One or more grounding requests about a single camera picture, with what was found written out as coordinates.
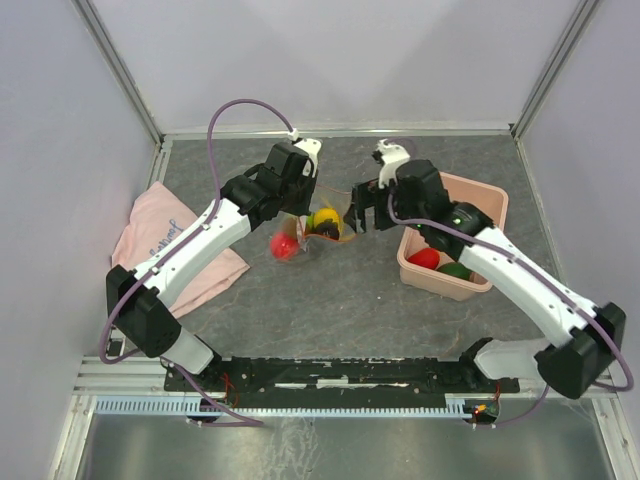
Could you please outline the clear zip top bag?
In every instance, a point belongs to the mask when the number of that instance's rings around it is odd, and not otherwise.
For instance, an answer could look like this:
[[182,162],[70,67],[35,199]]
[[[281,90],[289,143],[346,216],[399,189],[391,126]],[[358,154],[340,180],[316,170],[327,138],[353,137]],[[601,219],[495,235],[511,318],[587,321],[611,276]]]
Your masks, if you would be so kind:
[[311,198],[310,212],[295,216],[285,214],[272,235],[269,250],[281,262],[307,254],[319,242],[345,244],[357,236],[344,219],[351,205],[351,193],[319,185]]

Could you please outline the small red fruit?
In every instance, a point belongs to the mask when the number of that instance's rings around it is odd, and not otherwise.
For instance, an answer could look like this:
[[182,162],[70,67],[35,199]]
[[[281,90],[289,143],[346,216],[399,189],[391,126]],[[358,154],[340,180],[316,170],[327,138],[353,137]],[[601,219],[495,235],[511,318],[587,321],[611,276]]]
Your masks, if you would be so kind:
[[423,248],[407,258],[407,261],[420,268],[436,270],[440,264],[440,252],[434,248]]

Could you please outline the red apple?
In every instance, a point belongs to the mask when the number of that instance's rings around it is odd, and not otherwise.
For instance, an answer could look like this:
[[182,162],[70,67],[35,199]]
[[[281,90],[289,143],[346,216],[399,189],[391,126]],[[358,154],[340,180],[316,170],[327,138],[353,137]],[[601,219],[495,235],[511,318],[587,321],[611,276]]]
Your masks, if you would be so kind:
[[300,249],[298,240],[285,232],[277,232],[272,237],[269,247],[272,256],[279,261],[292,259]]

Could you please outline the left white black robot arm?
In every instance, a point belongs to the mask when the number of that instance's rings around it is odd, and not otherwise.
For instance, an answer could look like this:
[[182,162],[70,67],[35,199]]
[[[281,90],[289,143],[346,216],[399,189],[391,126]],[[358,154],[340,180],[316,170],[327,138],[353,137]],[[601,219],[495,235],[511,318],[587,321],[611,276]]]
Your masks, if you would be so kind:
[[198,389],[221,378],[218,354],[185,329],[170,308],[225,249],[279,213],[309,213],[322,144],[311,138],[274,145],[267,160],[228,180],[205,212],[172,243],[132,270],[108,273],[109,328],[118,328],[149,358],[186,370]]

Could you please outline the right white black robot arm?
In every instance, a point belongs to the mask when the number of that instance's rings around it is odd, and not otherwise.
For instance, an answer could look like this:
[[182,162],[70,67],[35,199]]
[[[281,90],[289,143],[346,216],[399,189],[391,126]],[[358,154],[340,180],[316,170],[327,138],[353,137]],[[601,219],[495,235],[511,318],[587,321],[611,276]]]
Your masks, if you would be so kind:
[[382,165],[378,178],[357,184],[344,216],[356,230],[404,225],[426,243],[482,276],[518,306],[548,344],[535,353],[491,340],[458,368],[467,389],[481,391],[495,378],[533,376],[557,393],[580,398],[620,360],[626,314],[613,302],[598,306],[571,291],[531,261],[477,206],[449,197],[428,160]]

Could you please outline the pink plastic bin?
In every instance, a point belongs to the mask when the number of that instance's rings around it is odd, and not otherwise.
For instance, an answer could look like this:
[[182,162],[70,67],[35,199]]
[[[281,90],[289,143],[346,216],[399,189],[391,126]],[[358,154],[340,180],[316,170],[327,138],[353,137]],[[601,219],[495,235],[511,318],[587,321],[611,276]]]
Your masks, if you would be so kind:
[[[451,200],[475,205],[487,214],[499,229],[504,229],[509,204],[509,197],[504,189],[449,173],[442,172],[440,176]],[[409,261],[411,255],[427,247],[428,244],[416,230],[409,227],[404,229],[397,251],[402,283],[456,301],[468,300],[492,288],[489,281],[476,273],[473,273],[469,280],[463,280]]]

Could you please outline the yellow lemon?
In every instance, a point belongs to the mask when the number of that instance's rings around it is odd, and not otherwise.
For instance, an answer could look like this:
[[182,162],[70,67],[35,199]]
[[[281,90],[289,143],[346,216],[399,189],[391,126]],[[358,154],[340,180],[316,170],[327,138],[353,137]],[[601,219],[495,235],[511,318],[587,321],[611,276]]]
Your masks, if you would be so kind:
[[320,208],[314,213],[314,230],[317,225],[322,222],[331,221],[339,225],[341,224],[341,218],[338,212],[330,207]]

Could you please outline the dark purple plum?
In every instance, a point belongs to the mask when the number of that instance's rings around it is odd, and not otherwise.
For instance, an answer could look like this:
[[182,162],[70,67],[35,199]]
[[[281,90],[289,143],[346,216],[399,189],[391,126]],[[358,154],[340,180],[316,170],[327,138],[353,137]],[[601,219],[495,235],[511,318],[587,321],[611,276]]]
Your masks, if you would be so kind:
[[325,221],[317,225],[315,233],[335,241],[339,241],[341,236],[339,225],[331,221]]

